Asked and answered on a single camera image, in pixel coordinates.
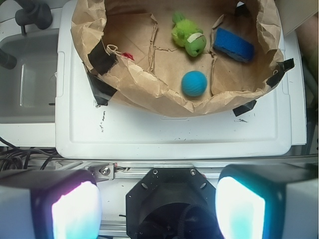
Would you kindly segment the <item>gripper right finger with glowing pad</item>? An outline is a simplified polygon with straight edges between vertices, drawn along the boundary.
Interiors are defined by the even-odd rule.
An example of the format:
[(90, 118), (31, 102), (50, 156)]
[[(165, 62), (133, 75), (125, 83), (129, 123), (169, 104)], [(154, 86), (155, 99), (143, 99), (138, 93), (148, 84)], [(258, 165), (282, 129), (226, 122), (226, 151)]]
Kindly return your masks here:
[(317, 239), (319, 166), (229, 164), (220, 173), (215, 207), (226, 239)]

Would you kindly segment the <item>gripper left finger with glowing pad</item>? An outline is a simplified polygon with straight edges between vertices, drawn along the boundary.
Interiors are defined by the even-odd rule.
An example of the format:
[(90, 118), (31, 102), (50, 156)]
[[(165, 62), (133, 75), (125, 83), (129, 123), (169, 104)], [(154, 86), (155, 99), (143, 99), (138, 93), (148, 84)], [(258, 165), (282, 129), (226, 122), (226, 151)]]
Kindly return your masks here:
[(2, 239), (96, 239), (102, 201), (87, 170), (7, 170), (0, 174)]

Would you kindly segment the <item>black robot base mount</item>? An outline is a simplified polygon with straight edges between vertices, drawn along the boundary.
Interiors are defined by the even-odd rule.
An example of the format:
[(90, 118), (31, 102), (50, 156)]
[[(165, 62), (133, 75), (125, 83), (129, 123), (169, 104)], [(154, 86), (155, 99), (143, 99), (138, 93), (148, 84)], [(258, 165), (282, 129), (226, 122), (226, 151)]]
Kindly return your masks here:
[(221, 239), (216, 188), (195, 168), (153, 168), (126, 194), (131, 239)]

